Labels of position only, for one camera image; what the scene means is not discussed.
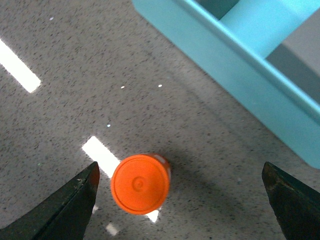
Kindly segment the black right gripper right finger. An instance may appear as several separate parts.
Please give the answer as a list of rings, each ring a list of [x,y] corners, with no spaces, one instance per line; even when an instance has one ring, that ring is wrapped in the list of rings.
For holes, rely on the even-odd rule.
[[[261,177],[284,237],[318,240],[320,193],[268,161]]]

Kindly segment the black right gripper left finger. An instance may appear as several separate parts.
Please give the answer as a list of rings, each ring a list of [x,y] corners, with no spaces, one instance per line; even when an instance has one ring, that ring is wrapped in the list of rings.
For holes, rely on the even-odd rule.
[[[28,213],[0,230],[2,240],[82,240],[100,181],[96,161]]]

